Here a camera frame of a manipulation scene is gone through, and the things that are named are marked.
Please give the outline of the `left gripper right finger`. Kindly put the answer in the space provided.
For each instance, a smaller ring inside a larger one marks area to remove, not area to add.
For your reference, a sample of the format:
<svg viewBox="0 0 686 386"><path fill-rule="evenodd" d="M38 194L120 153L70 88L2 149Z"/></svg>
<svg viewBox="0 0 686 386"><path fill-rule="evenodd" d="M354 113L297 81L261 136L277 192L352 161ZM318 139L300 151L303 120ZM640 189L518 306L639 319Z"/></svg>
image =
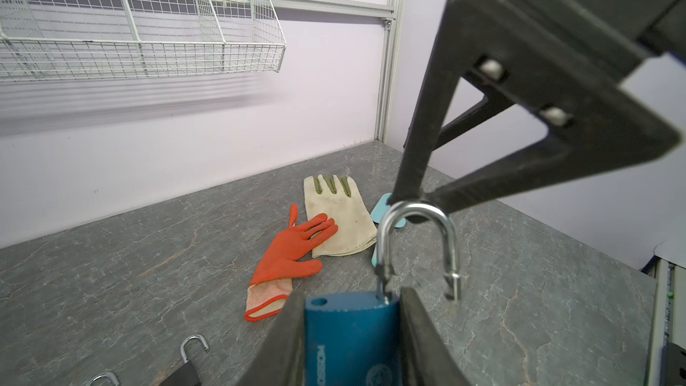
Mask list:
<svg viewBox="0 0 686 386"><path fill-rule="evenodd" d="M404 385L468 386L417 292L400 291L400 356Z"/></svg>

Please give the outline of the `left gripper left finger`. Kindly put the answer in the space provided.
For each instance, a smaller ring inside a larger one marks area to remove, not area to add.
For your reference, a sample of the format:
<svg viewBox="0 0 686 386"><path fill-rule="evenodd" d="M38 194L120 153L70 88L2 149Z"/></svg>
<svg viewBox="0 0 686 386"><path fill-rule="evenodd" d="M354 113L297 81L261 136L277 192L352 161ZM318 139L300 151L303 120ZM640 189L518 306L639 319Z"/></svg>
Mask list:
<svg viewBox="0 0 686 386"><path fill-rule="evenodd" d="M305 295L296 291L237 385L303 385L304 378Z"/></svg>

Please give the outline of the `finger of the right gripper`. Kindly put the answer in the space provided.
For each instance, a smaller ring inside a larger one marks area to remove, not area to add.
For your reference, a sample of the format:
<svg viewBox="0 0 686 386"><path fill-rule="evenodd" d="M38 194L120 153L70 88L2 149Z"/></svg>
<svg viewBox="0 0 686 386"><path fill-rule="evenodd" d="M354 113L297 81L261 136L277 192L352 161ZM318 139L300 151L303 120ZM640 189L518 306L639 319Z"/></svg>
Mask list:
<svg viewBox="0 0 686 386"><path fill-rule="evenodd" d="M476 105L473 105L466 112L463 112L441 128L441 133L433 149L436 150L445 146L450 141L489 121L489 119L503 113L514 105L513 101L500 94L490 97L483 95Z"/></svg>
<svg viewBox="0 0 686 386"><path fill-rule="evenodd" d="M540 141L431 192L422 183L460 80L547 127ZM447 0L392 201L447 213L662 157L677 129L619 89L514 0Z"/></svg>

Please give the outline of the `blue padlock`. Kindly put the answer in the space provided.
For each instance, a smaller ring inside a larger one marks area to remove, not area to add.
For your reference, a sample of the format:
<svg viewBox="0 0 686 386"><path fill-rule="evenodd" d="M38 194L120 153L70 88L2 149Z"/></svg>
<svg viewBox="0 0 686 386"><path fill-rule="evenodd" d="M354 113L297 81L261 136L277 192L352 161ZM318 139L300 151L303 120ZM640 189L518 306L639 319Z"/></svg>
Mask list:
<svg viewBox="0 0 686 386"><path fill-rule="evenodd" d="M400 292L393 293L388 283L394 274L391 230L407 216L423 216L438 225L448 284L446 297L460 300L454 223L430 204L396 203L378 228L376 291L329 294L305 302L306 385L404 385L399 344Z"/></svg>

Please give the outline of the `dark padlock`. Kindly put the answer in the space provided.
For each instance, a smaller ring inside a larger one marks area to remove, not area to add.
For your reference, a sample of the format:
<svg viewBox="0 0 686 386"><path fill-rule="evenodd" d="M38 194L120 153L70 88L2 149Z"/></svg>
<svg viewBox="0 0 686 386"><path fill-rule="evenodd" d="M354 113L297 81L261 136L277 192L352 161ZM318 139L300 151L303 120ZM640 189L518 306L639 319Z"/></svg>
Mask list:
<svg viewBox="0 0 686 386"><path fill-rule="evenodd" d="M207 339L202 334L192 334L180 343L180 359L182 365L173 373L168 375L160 386L201 386L202 382L198 376L198 370L193 362L189 359L186 351L187 345L191 341L198 341L203 350L208 351L209 345Z"/></svg>

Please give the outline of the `red rubber glove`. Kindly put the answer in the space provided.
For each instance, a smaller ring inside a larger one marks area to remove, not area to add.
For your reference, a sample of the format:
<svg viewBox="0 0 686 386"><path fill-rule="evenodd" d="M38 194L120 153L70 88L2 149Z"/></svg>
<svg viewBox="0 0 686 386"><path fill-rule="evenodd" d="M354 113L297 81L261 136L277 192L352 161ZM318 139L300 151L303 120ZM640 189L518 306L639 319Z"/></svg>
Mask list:
<svg viewBox="0 0 686 386"><path fill-rule="evenodd" d="M288 227L277 233L255 269L248 286L244 319L258 322L276 316L293 291L293 281L314 276L323 270L318 260L303 257L333 237L339 230L327 214L297 224L298 206L289 209Z"/></svg>

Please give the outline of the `teal garden trowel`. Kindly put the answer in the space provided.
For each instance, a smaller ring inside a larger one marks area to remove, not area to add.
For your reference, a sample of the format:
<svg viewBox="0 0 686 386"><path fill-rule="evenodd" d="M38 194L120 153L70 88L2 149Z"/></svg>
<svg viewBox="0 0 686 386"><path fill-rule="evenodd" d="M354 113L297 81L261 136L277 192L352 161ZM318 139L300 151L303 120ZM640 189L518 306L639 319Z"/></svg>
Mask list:
<svg viewBox="0 0 686 386"><path fill-rule="evenodd" d="M375 207L373 208L370 216L373 222L376 225L381 224L382 218L385 216L385 214L389 211L391 208L391 204L389 203L389 198L391 197L391 193L385 193L383 194ZM405 227L407 224L406 219L401 219L397 223L395 223L395 228L396 229L401 229ZM373 256L372 256L372 266L375 267L377 265L377 248L374 247L373 250Z"/></svg>

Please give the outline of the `beige cloth glove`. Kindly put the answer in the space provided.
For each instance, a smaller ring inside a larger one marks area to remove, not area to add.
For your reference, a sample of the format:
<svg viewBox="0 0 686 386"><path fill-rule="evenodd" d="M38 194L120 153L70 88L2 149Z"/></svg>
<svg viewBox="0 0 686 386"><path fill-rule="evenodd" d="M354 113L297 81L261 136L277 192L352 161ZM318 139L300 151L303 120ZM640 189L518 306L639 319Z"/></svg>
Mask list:
<svg viewBox="0 0 686 386"><path fill-rule="evenodd" d="M307 219L332 218L339 230L312 251L314 258L346 257L376 243L377 228L352 177L308 176L303 182Z"/></svg>

